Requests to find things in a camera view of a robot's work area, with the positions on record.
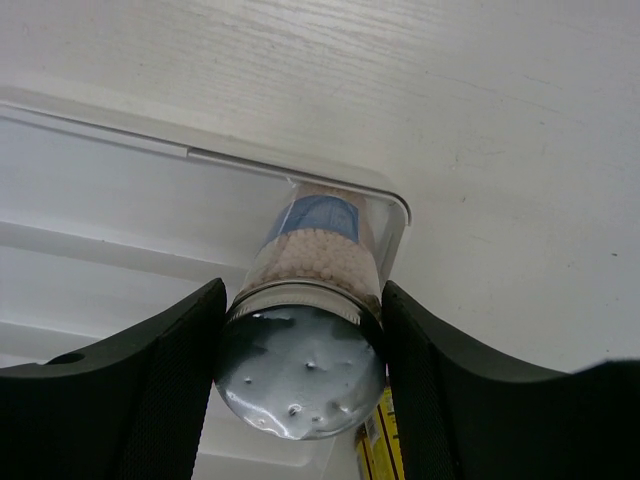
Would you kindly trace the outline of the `blue label bead jar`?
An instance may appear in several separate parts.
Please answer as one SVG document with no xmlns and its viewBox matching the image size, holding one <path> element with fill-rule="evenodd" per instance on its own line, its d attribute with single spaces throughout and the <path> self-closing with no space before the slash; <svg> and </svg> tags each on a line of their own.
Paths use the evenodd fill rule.
<svg viewBox="0 0 640 480">
<path fill-rule="evenodd" d="M 248 425 L 318 440 L 362 423 L 386 377 L 369 202 L 299 183 L 232 302 L 214 383 Z"/>
</svg>

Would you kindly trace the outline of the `yellow label bottle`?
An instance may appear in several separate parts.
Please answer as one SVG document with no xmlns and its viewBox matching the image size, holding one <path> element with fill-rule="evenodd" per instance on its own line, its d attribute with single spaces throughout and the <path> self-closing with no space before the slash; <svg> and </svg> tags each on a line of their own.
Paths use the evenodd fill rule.
<svg viewBox="0 0 640 480">
<path fill-rule="evenodd" d="M 404 480 L 404 468 L 391 388 L 356 430 L 354 448 L 362 480 Z"/>
</svg>

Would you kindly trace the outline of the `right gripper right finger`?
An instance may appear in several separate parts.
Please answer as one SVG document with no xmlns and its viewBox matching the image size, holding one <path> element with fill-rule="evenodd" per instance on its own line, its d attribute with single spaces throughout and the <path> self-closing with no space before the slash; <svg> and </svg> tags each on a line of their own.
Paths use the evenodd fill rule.
<svg viewBox="0 0 640 480">
<path fill-rule="evenodd" d="M 409 479 L 635 479 L 639 363 L 563 373 L 502 353 L 400 286 L 382 295 Z"/>
</svg>

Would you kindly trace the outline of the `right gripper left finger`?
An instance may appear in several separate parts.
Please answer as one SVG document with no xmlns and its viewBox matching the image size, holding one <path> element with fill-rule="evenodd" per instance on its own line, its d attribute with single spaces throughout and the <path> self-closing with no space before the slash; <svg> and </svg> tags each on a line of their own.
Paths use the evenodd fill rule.
<svg viewBox="0 0 640 480">
<path fill-rule="evenodd" d="M 191 478 L 225 312 L 215 279 L 104 340 L 3 368 L 2 478 Z"/>
</svg>

